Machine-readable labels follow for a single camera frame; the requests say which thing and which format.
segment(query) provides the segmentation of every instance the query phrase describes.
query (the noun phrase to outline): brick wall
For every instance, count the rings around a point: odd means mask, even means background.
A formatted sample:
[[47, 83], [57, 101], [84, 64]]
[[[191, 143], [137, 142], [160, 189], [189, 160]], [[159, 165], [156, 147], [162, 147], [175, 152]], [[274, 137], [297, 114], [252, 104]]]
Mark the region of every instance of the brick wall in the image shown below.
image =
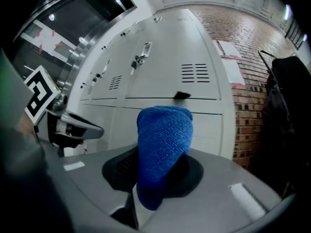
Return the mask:
[[259, 150], [262, 127], [261, 110], [266, 99], [266, 66], [258, 55], [265, 50], [276, 57], [288, 57], [284, 33], [277, 28], [244, 12], [213, 5], [188, 5], [166, 9], [188, 8], [201, 21], [213, 40], [234, 43], [242, 58], [236, 59], [243, 73], [245, 86], [232, 85], [236, 108], [236, 143], [233, 160], [250, 170]]

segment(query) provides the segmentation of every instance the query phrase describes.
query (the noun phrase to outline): locker vent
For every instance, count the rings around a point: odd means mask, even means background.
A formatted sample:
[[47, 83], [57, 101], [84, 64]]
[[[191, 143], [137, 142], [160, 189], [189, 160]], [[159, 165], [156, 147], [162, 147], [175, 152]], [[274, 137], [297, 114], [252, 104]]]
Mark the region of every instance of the locker vent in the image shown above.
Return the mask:
[[112, 78], [109, 90], [117, 89], [119, 87], [122, 75]]
[[90, 94], [92, 93], [92, 90], [93, 90], [93, 87], [90, 86], [90, 87], [88, 88], [87, 94], [90, 95]]
[[187, 21], [186, 18], [177, 18], [177, 21]]
[[209, 75], [206, 64], [183, 64], [181, 65], [182, 83], [209, 83]]

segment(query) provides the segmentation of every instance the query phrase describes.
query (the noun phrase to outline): blue towel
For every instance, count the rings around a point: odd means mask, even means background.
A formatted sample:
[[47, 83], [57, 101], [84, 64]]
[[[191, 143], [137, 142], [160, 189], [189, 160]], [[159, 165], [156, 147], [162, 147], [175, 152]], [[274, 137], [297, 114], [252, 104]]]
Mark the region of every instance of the blue towel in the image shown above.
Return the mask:
[[146, 108], [137, 117], [137, 128], [137, 194], [143, 206], [156, 210], [164, 196], [167, 174], [190, 149], [192, 114], [175, 106]]

